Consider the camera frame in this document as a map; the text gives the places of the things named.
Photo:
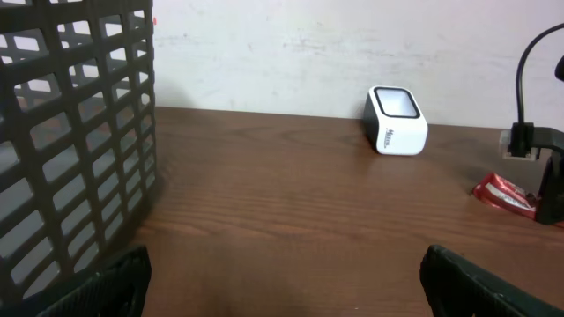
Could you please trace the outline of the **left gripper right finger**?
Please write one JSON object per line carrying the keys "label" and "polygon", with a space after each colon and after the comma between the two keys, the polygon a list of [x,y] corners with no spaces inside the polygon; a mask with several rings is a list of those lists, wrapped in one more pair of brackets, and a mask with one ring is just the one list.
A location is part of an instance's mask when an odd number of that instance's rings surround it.
{"label": "left gripper right finger", "polygon": [[434,316],[563,317],[559,308],[442,246],[427,249],[419,280]]}

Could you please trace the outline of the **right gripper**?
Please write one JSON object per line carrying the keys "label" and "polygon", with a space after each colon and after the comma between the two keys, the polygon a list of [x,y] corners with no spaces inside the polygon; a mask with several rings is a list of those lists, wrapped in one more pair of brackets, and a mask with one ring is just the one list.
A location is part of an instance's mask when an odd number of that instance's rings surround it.
{"label": "right gripper", "polygon": [[563,220],[563,157],[564,134],[553,128],[536,127],[532,147],[553,151],[546,162],[538,191],[535,220],[543,225],[555,225]]}

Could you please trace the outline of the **red chocolate bar wrapper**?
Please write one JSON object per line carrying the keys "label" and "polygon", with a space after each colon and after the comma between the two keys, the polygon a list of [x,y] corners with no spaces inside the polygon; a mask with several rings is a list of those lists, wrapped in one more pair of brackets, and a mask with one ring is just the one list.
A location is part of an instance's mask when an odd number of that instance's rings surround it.
{"label": "red chocolate bar wrapper", "polygon": [[472,190],[472,195],[482,203],[516,215],[535,219],[540,199],[504,179],[497,173],[489,173]]}

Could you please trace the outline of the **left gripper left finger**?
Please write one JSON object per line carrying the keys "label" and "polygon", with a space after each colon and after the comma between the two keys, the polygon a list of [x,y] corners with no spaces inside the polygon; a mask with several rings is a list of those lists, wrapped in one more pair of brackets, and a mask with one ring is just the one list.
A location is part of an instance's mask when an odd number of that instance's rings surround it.
{"label": "left gripper left finger", "polygon": [[143,313],[151,277],[147,248],[129,247],[94,268],[3,308],[1,317],[137,317]]}

